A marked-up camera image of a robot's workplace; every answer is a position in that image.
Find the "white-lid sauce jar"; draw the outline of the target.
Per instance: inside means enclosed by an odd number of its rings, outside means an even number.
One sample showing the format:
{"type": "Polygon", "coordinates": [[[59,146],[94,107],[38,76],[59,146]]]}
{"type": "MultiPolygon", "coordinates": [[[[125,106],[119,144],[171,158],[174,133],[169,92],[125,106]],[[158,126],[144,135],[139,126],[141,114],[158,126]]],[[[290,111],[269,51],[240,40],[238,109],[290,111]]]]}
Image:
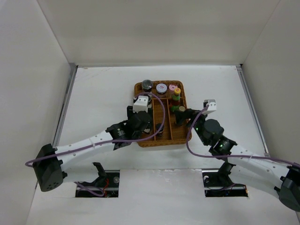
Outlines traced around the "white-lid sauce jar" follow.
{"type": "Polygon", "coordinates": [[[156,85],[156,92],[159,98],[165,98],[167,93],[167,86],[164,83],[156,85]]]}

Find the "black-top salt grinder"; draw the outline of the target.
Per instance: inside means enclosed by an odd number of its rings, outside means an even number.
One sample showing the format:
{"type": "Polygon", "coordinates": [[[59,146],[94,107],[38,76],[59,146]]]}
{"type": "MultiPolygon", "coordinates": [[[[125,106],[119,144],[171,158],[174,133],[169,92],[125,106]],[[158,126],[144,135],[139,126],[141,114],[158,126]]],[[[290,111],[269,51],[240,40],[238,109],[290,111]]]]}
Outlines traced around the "black-top salt grinder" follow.
{"type": "Polygon", "coordinates": [[[153,82],[151,80],[142,81],[142,90],[145,93],[151,93],[153,88],[153,82]]]}

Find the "black-cap pepper jar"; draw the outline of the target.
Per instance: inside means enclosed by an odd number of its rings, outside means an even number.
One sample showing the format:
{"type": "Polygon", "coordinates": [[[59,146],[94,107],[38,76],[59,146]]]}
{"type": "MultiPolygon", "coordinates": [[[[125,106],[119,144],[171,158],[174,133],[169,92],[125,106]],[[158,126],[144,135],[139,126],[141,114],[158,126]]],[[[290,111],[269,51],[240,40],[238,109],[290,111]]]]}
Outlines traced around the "black-cap pepper jar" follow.
{"type": "Polygon", "coordinates": [[[155,128],[157,132],[156,138],[159,140],[163,137],[165,127],[162,123],[158,123],[156,124],[155,128]]]}

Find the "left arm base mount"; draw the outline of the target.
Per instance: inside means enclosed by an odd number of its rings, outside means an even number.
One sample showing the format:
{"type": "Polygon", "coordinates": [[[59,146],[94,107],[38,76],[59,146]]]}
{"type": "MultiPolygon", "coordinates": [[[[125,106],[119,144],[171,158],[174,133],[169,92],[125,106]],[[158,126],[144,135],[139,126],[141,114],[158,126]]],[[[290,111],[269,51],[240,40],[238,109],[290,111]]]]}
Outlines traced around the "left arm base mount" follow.
{"type": "Polygon", "coordinates": [[[92,181],[76,183],[76,198],[118,198],[120,170],[105,170],[99,162],[94,162],[96,177],[92,181]]]}

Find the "yellow-label oil bottle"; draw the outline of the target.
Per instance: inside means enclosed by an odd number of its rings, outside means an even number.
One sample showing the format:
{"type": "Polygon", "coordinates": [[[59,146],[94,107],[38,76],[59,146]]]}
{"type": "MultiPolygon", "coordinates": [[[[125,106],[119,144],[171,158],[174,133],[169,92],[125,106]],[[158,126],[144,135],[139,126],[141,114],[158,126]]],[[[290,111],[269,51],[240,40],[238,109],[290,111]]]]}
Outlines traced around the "yellow-label oil bottle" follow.
{"type": "Polygon", "coordinates": [[[185,108],[184,106],[180,106],[180,107],[177,109],[177,111],[178,111],[178,112],[181,112],[181,113],[185,112],[185,110],[186,110],[186,108],[185,108]]]}

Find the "silver-lid jar white beads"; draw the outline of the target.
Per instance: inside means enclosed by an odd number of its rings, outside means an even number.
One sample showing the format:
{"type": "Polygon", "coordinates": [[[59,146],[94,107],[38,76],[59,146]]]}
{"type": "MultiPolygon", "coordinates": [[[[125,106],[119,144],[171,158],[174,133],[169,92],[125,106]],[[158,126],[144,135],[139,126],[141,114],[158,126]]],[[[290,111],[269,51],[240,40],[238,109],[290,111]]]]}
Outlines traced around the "silver-lid jar white beads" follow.
{"type": "Polygon", "coordinates": [[[152,126],[150,125],[148,125],[143,131],[143,133],[146,135],[149,135],[151,132],[152,132],[152,126]]]}

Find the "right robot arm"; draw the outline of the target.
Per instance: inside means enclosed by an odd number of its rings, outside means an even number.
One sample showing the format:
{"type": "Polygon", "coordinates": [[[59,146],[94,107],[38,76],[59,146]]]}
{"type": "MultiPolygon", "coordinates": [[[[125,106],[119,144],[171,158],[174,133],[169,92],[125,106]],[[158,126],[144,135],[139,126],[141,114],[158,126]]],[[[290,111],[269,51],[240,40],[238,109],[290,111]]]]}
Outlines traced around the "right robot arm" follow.
{"type": "Polygon", "coordinates": [[[201,142],[209,146],[210,158],[223,160],[217,180],[222,185],[244,184],[277,198],[284,206],[300,210],[300,165],[271,157],[261,157],[223,135],[224,128],[208,119],[208,108],[201,111],[175,111],[175,123],[194,130],[201,142]]]}

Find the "green-label chili sauce bottle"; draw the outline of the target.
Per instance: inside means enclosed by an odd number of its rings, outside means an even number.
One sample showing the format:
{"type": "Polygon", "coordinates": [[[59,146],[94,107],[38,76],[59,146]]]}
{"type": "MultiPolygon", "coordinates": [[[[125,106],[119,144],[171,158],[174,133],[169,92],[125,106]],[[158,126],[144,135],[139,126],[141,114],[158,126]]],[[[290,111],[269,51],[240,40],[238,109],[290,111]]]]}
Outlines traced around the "green-label chili sauce bottle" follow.
{"type": "Polygon", "coordinates": [[[178,108],[180,107],[180,94],[181,94],[181,89],[176,88],[173,94],[171,95],[170,110],[172,112],[178,110],[178,108]]]}

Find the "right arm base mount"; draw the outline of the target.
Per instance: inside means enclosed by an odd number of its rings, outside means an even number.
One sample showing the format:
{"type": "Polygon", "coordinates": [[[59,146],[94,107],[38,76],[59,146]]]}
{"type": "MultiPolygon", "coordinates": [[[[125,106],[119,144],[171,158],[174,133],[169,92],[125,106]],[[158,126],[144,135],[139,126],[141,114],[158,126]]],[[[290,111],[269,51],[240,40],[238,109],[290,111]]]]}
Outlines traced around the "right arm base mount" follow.
{"type": "Polygon", "coordinates": [[[219,169],[202,170],[206,197],[248,197],[246,185],[233,183],[229,178],[233,165],[224,162],[219,169]]]}

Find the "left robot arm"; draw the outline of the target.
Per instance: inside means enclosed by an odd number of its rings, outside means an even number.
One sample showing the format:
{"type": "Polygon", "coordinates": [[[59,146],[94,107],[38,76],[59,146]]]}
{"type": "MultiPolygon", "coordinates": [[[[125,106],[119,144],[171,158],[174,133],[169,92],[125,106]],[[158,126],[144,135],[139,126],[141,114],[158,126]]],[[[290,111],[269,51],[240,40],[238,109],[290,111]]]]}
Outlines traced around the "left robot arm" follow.
{"type": "Polygon", "coordinates": [[[153,128],[153,110],[134,112],[127,107],[127,120],[108,127],[101,133],[82,141],[53,147],[44,145],[32,163],[41,191],[54,190],[66,181],[67,170],[82,160],[99,153],[115,151],[140,140],[153,128]]]}

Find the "pink-cap spice shaker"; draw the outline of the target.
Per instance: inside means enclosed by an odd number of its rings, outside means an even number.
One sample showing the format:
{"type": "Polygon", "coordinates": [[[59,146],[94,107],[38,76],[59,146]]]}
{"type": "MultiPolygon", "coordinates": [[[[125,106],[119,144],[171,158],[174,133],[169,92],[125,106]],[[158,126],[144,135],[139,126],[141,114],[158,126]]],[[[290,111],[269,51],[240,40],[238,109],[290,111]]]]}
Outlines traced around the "pink-cap spice shaker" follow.
{"type": "Polygon", "coordinates": [[[174,93],[176,88],[177,88],[177,85],[170,84],[169,87],[168,87],[168,95],[171,96],[174,93]]]}

